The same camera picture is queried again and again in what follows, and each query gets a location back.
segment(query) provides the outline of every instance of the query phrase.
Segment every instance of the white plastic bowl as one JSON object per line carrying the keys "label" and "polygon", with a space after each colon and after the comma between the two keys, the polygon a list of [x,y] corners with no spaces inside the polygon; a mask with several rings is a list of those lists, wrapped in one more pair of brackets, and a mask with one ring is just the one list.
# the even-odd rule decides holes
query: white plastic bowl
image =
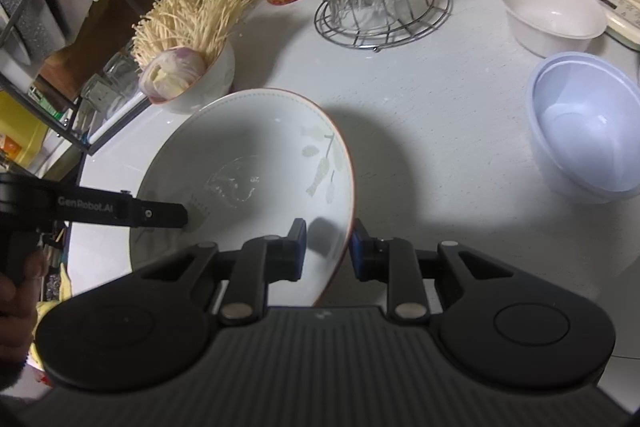
{"label": "white plastic bowl", "polygon": [[502,2],[516,40],[540,57],[583,52],[607,29],[607,18],[596,0]]}
{"label": "white plastic bowl", "polygon": [[307,225],[302,278],[270,285],[270,305],[312,306],[337,269],[354,213],[351,159],[315,104],[279,89],[232,93],[186,120],[149,166],[138,197],[182,203],[181,230],[131,229],[138,268],[189,245],[237,250],[248,239]]}
{"label": "white plastic bowl", "polygon": [[236,73],[236,56],[234,49],[227,41],[220,56],[197,82],[171,100],[162,102],[151,100],[151,103],[170,112],[193,114],[208,103],[225,96],[234,81],[234,73]]}
{"label": "white plastic bowl", "polygon": [[585,53],[549,57],[527,90],[533,158],[546,183],[577,203],[640,193],[640,89]]}

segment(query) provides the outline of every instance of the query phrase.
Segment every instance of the black device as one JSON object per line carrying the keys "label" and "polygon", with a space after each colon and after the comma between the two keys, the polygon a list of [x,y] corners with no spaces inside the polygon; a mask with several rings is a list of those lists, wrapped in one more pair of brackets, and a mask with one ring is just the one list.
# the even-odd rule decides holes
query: black device
{"label": "black device", "polygon": [[196,245],[60,304],[36,333],[56,386],[15,424],[631,425],[595,384],[615,335],[591,301],[454,241],[415,250],[356,220],[353,269],[386,283],[386,312],[268,307],[305,247],[297,219],[286,237]]}
{"label": "black device", "polygon": [[54,221],[181,229],[187,219],[181,204],[0,174],[0,272],[19,285],[26,256],[36,250],[40,234],[50,232]]}

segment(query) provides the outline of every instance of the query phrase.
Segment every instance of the white countertop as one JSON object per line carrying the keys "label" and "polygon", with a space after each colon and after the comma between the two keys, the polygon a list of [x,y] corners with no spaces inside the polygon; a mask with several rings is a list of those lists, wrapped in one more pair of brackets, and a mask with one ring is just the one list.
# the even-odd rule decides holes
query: white countertop
{"label": "white countertop", "polygon": [[[453,0],[434,33],[378,54],[340,48],[313,26],[319,0],[263,4],[234,39],[236,89],[280,87],[321,105],[350,147],[356,215],[373,235],[419,248],[455,239],[594,298],[640,249],[640,198],[577,206],[533,164],[524,94],[539,58],[511,37],[500,0]],[[591,50],[636,78],[638,55],[608,37]],[[81,184],[136,194],[146,166],[185,120],[148,108],[94,156]],[[127,273],[128,230],[74,224],[78,293]],[[325,305],[380,302],[348,257]]]}

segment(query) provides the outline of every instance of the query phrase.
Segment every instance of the finger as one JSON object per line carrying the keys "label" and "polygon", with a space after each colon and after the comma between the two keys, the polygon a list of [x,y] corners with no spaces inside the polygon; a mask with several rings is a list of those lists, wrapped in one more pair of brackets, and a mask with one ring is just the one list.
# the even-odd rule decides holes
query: finger
{"label": "finger", "polygon": [[4,273],[0,273],[0,302],[11,301],[15,296],[15,285]]}
{"label": "finger", "polygon": [[29,317],[40,299],[42,279],[27,279],[16,290],[9,302],[0,301],[0,312],[15,317]]}
{"label": "finger", "polygon": [[32,339],[29,339],[28,342],[16,347],[0,346],[0,360],[5,362],[24,362],[31,347],[31,341]]}
{"label": "finger", "polygon": [[30,253],[24,261],[25,279],[39,279],[44,277],[47,270],[47,258],[42,250]]}
{"label": "finger", "polygon": [[29,317],[0,318],[0,346],[20,347],[31,342],[31,332],[38,320],[38,314],[34,311]]}

